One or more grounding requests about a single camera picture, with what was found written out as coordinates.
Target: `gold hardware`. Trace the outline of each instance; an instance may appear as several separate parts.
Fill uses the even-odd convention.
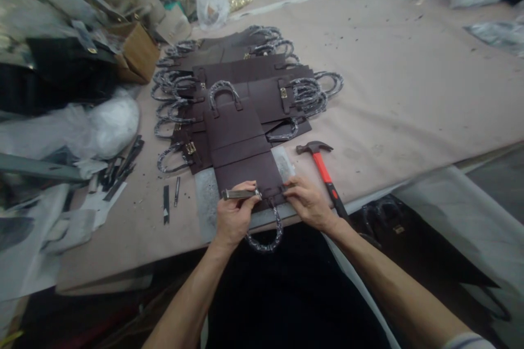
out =
[[[197,152],[197,149],[195,148],[195,145],[193,142],[190,142],[186,145],[186,150],[189,155],[193,155]]]

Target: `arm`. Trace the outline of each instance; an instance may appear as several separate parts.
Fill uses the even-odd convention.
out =
[[[459,334],[471,331],[428,290],[334,215],[308,180],[291,177],[285,185],[294,185],[285,195],[300,218],[337,244],[414,347],[442,348]]]
[[[255,182],[233,189],[254,190]],[[229,257],[246,235],[257,196],[241,206],[235,200],[220,200],[217,207],[217,235],[177,292],[142,349],[196,348],[207,311]]]

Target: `hammer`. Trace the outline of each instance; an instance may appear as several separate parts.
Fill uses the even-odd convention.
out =
[[[333,185],[333,181],[331,180],[331,176],[329,176],[326,166],[324,165],[324,160],[322,159],[322,155],[320,154],[320,149],[327,150],[328,152],[333,150],[331,146],[328,146],[323,142],[312,141],[306,144],[305,146],[297,146],[296,153],[302,154],[304,152],[310,152],[313,155],[313,159],[317,164],[317,168],[320,171],[322,180],[326,184],[327,192],[329,193],[331,201],[335,205],[335,210],[337,210],[338,216],[342,217],[343,219],[349,222],[348,213],[344,208],[344,203],[342,203],[341,199],[338,197],[338,192],[335,189],[335,186]]]

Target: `work table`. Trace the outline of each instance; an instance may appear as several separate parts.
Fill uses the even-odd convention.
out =
[[[345,203],[524,139],[522,60],[462,29],[514,18],[505,4],[450,10],[441,0],[309,0],[240,14],[220,30],[195,29],[192,38],[220,37],[253,24],[277,26],[304,64],[344,76],[342,92],[311,120],[313,131],[284,147],[296,172],[325,192],[312,158],[294,148],[312,140],[331,145],[324,161]],[[169,141],[153,134],[159,103],[150,90],[144,87],[137,98],[145,145],[135,171],[106,223],[88,243],[63,255],[58,292],[123,290],[142,274],[136,268],[205,246],[194,177],[189,170],[157,170]],[[181,163],[179,154],[166,162]],[[176,176],[180,197],[173,208]],[[163,225],[167,184],[170,224]]]

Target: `sleeve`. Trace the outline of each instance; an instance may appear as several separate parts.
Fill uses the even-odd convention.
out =
[[[475,333],[462,333],[446,345],[442,349],[495,349],[495,347]]]

